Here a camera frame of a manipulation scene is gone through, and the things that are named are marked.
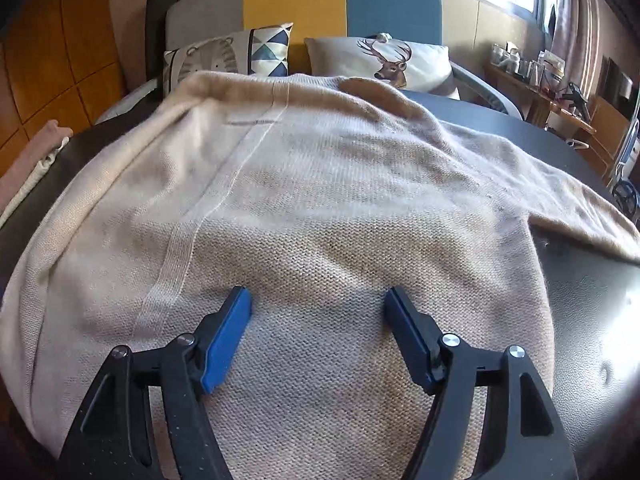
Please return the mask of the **black television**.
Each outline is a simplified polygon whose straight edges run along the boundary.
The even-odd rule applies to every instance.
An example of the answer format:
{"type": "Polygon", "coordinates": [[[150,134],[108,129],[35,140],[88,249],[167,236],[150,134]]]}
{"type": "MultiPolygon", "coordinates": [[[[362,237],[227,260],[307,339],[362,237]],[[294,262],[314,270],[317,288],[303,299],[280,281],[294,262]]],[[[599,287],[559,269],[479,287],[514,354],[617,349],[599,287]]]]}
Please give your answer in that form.
{"type": "Polygon", "coordinates": [[[638,98],[638,86],[612,58],[602,58],[597,95],[631,120],[638,98]]]}

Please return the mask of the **black leather ottoman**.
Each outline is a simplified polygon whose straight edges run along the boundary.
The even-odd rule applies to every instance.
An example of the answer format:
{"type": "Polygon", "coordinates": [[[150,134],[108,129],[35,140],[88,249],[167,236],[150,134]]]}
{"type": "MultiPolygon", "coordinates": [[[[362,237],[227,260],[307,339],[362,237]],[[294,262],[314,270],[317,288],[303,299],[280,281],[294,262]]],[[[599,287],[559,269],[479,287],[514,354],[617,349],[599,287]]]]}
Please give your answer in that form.
{"type": "MultiPolygon", "coordinates": [[[[461,102],[405,95],[437,118],[504,136],[543,162],[565,170],[611,203],[586,162],[551,133],[461,102]]],[[[160,90],[131,110],[75,136],[48,174],[1,228],[1,296],[17,260],[66,185],[102,148],[160,104],[160,90]]],[[[597,252],[535,226],[555,336],[553,401],[574,450],[581,479],[639,479],[639,265],[597,252]]],[[[1,463],[17,478],[52,479],[53,458],[11,408],[1,423],[1,463]]]]}

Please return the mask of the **tiger print cushion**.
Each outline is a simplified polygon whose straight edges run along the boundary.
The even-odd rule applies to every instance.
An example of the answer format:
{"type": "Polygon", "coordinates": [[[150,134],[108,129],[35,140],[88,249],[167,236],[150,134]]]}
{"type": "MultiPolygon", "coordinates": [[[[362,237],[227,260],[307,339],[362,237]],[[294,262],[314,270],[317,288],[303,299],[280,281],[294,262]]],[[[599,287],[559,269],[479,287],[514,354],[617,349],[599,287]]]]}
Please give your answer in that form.
{"type": "Polygon", "coordinates": [[[164,54],[163,94],[197,72],[259,77],[288,76],[288,47],[293,23],[232,32],[188,44],[164,54]]]}

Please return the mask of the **folded pink garment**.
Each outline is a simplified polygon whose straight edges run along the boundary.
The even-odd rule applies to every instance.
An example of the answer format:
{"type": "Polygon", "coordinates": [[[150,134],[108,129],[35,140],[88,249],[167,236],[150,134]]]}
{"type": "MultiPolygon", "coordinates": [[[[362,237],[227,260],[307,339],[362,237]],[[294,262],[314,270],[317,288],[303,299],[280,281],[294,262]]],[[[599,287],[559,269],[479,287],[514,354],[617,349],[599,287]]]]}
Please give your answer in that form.
{"type": "Polygon", "coordinates": [[[8,221],[17,206],[46,175],[72,136],[71,128],[60,127],[52,119],[27,143],[1,177],[1,224],[8,221]]]}

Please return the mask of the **deer print cushion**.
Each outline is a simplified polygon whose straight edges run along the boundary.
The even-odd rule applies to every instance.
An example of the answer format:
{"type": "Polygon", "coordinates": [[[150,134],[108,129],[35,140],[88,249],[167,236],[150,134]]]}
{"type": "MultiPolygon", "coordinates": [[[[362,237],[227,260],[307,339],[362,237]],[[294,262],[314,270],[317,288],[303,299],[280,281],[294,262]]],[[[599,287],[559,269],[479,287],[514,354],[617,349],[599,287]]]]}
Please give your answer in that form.
{"type": "Polygon", "coordinates": [[[399,90],[460,99],[449,50],[400,39],[306,38],[314,76],[370,78],[399,90]]]}

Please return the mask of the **grey yellow blue sofa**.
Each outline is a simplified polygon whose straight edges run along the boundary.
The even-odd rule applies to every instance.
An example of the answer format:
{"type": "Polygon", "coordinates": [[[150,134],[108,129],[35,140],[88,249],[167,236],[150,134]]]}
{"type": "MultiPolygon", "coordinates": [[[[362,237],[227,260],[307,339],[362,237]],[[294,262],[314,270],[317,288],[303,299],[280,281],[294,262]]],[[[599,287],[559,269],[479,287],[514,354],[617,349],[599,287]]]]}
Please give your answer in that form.
{"type": "Polygon", "coordinates": [[[288,70],[310,73],[308,38],[373,37],[440,46],[442,0],[146,0],[143,66],[151,78],[101,115],[109,120],[137,105],[160,83],[163,54],[215,35],[291,23],[288,70]]]}

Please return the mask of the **wooden side table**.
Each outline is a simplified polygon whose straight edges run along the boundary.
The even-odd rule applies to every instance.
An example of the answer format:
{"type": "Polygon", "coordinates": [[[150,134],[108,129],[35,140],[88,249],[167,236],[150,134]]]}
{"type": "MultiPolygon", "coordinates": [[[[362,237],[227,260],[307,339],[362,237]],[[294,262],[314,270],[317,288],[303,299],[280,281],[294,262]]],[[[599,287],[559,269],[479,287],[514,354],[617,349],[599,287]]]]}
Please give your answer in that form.
{"type": "Polygon", "coordinates": [[[487,81],[494,86],[498,82],[506,82],[512,84],[515,88],[524,90],[532,98],[532,105],[529,107],[529,111],[526,114],[526,122],[539,127],[544,128],[548,126],[548,119],[550,114],[555,114],[564,122],[572,125],[573,127],[582,130],[588,136],[594,136],[597,130],[590,126],[588,122],[584,122],[582,119],[570,113],[566,108],[562,107],[558,102],[548,99],[544,94],[533,87],[529,87],[524,81],[518,79],[511,74],[500,70],[495,65],[486,63],[484,66],[487,81]]]}

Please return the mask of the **beige knit sweater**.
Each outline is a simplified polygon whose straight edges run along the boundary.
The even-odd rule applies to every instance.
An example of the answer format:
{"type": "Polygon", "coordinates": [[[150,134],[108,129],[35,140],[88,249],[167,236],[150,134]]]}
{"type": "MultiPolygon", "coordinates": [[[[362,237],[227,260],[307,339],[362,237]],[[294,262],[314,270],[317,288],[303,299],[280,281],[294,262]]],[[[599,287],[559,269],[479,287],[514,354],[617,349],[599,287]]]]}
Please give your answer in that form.
{"type": "Polygon", "coordinates": [[[430,401],[383,296],[546,384],[551,310],[530,227],[634,261],[587,185],[370,79],[199,73],[65,185],[11,273],[1,374],[51,454],[118,344],[167,344],[234,286],[254,298],[206,412],[238,479],[396,479],[430,401]]]}

